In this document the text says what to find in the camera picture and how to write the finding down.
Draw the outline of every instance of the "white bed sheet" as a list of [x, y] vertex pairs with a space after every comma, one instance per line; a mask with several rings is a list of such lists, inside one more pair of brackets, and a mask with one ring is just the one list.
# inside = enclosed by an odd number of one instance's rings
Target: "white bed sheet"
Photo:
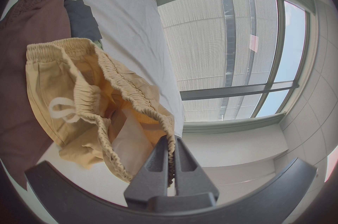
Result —
[[[17, 0], [10, 0], [3, 16]], [[159, 88], [159, 102], [175, 117], [175, 135], [182, 136], [184, 108], [170, 60], [156, 0], [83, 0], [92, 9], [102, 34], [104, 51], [130, 70]], [[51, 162], [68, 179], [85, 190], [111, 202], [126, 205], [123, 191], [127, 184], [113, 176], [104, 163], [90, 170], [64, 161], [52, 144], [40, 159]], [[48, 223], [54, 223], [36, 200], [30, 187], [15, 188], [29, 207]]]

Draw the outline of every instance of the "pile of clothes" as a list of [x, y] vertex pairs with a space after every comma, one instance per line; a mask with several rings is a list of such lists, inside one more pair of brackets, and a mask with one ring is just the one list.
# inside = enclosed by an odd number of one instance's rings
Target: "pile of clothes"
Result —
[[173, 177], [174, 117], [156, 86], [103, 51], [83, 0], [19, 0], [0, 38], [0, 159], [19, 185], [52, 142], [61, 158], [104, 161], [130, 182], [163, 135]]

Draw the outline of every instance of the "blue sky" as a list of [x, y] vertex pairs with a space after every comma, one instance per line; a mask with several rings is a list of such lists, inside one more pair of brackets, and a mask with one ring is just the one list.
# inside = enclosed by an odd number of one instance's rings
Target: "blue sky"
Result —
[[[305, 38], [305, 12], [293, 4], [285, 2], [285, 25], [283, 53], [275, 82], [291, 81], [296, 76]], [[274, 114], [287, 93], [288, 91], [269, 93], [257, 117]]]

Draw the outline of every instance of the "white drawstring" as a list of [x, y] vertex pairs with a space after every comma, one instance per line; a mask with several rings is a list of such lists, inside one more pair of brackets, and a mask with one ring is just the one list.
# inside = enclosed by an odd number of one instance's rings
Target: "white drawstring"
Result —
[[[54, 110], [53, 108], [56, 105], [66, 105], [66, 106], [72, 106], [74, 108], [67, 108], [64, 110]], [[75, 123], [80, 119], [80, 117], [76, 115], [74, 101], [69, 98], [65, 98], [65, 97], [54, 98], [52, 101], [50, 101], [48, 110], [52, 118], [54, 119], [62, 118], [67, 123]], [[66, 116], [68, 116], [69, 114], [74, 114], [74, 116], [71, 119], [67, 119]]]

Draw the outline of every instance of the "beige shorts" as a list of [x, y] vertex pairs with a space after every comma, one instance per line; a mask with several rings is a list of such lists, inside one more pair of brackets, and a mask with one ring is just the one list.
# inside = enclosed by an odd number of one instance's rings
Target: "beige shorts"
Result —
[[130, 109], [152, 147], [167, 136], [173, 178], [174, 117], [159, 104], [156, 86], [84, 38], [27, 46], [27, 93], [34, 115], [62, 147], [63, 159], [90, 167], [104, 160], [125, 182], [133, 175], [112, 149]]

